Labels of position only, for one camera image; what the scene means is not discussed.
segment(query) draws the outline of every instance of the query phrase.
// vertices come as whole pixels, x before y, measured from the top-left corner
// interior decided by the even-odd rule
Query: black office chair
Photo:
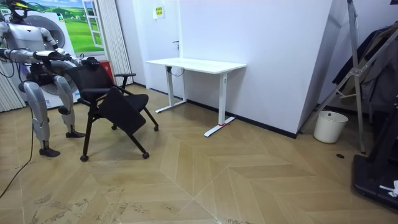
[[[146,108],[149,97],[145,94],[134,95],[125,90],[128,77],[135,74],[119,74],[116,77],[124,77],[122,88],[113,84],[106,73],[106,70],[99,65],[93,68],[89,65],[69,68],[65,71],[69,74],[80,92],[78,102],[90,107],[88,112],[88,121],[86,127],[86,136],[83,146],[83,155],[80,160],[88,160],[87,150],[90,141],[91,126],[99,118],[106,118],[113,123],[112,129],[119,127],[122,129],[141,150],[142,157],[147,159],[148,152],[133,136],[133,134],[142,127],[146,120],[140,114],[144,110],[152,122],[155,124],[155,131],[159,130],[159,125]]]

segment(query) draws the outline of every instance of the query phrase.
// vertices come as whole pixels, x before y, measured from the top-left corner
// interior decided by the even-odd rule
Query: desk foot
[[[178,105],[183,104],[183,103],[186,103],[186,101],[179,101],[178,103],[175,103],[173,106],[166,106],[166,107],[163,107],[163,108],[161,108],[161,109],[156,110],[155,113],[160,113],[160,112],[162,112],[163,110],[167,110],[167,109],[173,108],[173,107],[178,106]]]
[[[226,124],[228,124],[228,123],[230,123],[231,121],[233,121],[234,119],[235,119],[234,117],[230,117],[230,118],[226,119],[225,122],[224,122],[224,125],[222,125],[222,126],[217,125],[217,126],[215,126],[214,128],[211,128],[210,130],[208,130],[208,131],[205,133],[205,136],[206,136],[206,137],[210,137],[213,133],[215,133],[216,131],[218,131],[219,129],[221,129],[221,128],[224,127]]]

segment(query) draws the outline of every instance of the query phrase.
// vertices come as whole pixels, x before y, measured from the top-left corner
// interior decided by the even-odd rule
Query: standing desk
[[[206,137],[209,137],[217,130],[221,129],[225,126],[225,124],[230,123],[234,120],[234,117],[230,117],[225,120],[225,101],[226,101],[226,80],[227,74],[230,71],[233,71],[238,68],[246,67],[246,64],[242,63],[230,63],[230,62],[216,62],[209,60],[197,60],[190,58],[168,58],[161,60],[150,60],[147,63],[152,63],[156,65],[164,65],[166,67],[167,74],[167,88],[169,90],[169,105],[161,108],[156,113],[160,113],[163,110],[167,110],[169,108],[173,108],[174,106],[180,105],[182,103],[187,102],[187,97],[185,95],[185,77],[183,78],[183,93],[182,93],[182,101],[178,103],[174,103],[174,93],[173,93],[173,80],[172,80],[172,67],[183,68],[185,70],[194,71],[194,72],[203,72],[209,73],[213,75],[220,76],[220,98],[218,102],[218,125],[214,128],[211,128],[209,131],[205,133]]]

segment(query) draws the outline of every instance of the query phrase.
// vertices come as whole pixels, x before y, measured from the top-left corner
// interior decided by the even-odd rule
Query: desk top
[[[210,74],[230,72],[237,68],[246,67],[246,64],[241,64],[241,63],[216,62],[216,61],[197,60],[190,58],[168,58],[160,60],[150,60],[147,61],[147,63],[153,63],[157,65],[165,65],[171,67],[179,67],[194,72],[203,72]]]

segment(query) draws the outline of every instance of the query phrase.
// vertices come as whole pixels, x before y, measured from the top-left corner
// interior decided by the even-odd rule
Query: robot leg
[[[59,156],[60,152],[51,149],[49,146],[50,126],[41,88],[37,83],[28,81],[24,82],[23,91],[26,93],[27,101],[34,114],[32,123],[36,138],[40,141],[40,155],[48,157]]]
[[[62,115],[63,123],[67,126],[67,138],[82,138],[83,133],[75,131],[75,111],[73,110],[72,90],[67,80],[57,75],[54,77],[54,83],[57,85],[58,95],[60,96],[63,106],[58,108],[58,112]]]

